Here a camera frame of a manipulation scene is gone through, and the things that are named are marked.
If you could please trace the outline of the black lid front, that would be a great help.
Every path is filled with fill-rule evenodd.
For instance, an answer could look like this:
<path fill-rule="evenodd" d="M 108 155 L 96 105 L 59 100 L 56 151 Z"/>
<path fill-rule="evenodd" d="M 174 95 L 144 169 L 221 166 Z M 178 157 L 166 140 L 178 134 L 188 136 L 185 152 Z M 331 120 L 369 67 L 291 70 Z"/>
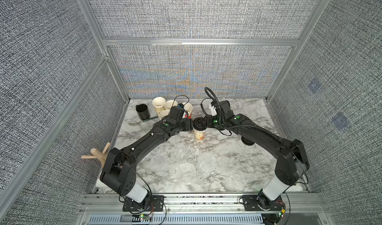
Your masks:
<path fill-rule="evenodd" d="M 249 139 L 247 139 L 247 138 L 245 138 L 245 137 L 241 137 L 241 141 L 245 144 L 245 145 L 247 145 L 247 146 L 253 146 L 255 143 L 253 142 L 253 141 L 251 141 L 251 140 L 249 140 Z"/>
<path fill-rule="evenodd" d="M 204 131 L 207 129 L 205 119 L 203 117 L 197 117 L 193 120 L 193 129 L 197 131 Z"/>

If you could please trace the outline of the red paper cup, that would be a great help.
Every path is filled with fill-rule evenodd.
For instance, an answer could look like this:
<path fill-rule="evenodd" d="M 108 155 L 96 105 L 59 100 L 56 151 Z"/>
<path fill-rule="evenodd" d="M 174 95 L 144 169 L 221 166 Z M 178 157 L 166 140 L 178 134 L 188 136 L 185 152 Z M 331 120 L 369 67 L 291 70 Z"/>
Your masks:
<path fill-rule="evenodd" d="M 190 103 L 183 103 L 184 110 L 187 111 L 184 113 L 183 118 L 191 118 L 192 117 L 192 111 L 193 111 L 193 105 Z"/>

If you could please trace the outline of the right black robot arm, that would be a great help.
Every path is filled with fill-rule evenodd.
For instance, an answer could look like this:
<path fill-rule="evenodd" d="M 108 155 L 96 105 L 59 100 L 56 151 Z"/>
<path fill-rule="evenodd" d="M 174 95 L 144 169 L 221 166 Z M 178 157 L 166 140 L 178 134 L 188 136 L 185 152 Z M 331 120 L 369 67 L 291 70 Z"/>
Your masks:
<path fill-rule="evenodd" d="M 261 210 L 270 210 L 281 198 L 281 194 L 294 186 L 310 168 L 303 143 L 297 139 L 291 141 L 282 138 L 241 113 L 234 114 L 229 101 L 213 100 L 209 108 L 211 114 L 204 118 L 205 127 L 239 135 L 245 145 L 257 144 L 277 160 L 274 176 L 259 191 L 256 199 Z"/>

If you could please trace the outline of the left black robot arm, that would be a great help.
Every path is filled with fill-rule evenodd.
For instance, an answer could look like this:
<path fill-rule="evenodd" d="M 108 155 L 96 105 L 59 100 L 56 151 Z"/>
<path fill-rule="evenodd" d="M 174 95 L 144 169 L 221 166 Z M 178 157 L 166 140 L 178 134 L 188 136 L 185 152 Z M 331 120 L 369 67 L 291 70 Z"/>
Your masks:
<path fill-rule="evenodd" d="M 170 113 L 156 122 L 142 138 L 123 149 L 109 151 L 100 180 L 121 197 L 137 203 L 148 199 L 149 190 L 136 183 L 136 167 L 156 146 L 181 131 L 192 131 L 193 120 L 184 116 L 186 110 L 172 107 Z"/>

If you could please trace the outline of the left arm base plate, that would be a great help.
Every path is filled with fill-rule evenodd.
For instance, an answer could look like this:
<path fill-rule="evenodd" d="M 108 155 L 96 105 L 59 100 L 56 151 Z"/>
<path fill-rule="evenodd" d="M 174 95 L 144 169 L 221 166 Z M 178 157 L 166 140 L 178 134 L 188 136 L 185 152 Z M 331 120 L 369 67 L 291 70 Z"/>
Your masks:
<path fill-rule="evenodd" d="M 132 214 L 138 214 L 143 212 L 162 212 L 163 204 L 164 204 L 164 196 L 163 195 L 148 195 L 141 202 L 138 203 L 128 197 L 124 198 L 122 211 L 130 212 Z"/>

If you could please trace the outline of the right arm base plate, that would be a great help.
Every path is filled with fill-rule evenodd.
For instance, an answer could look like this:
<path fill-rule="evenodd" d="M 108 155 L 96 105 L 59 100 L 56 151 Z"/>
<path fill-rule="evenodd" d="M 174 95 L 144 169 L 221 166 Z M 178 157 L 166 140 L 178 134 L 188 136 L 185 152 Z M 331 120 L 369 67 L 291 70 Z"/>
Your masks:
<path fill-rule="evenodd" d="M 245 211 L 279 211 L 286 209 L 285 203 L 282 201 L 281 196 L 275 200 L 269 200 L 264 195 L 244 195 L 240 199 L 244 206 Z"/>

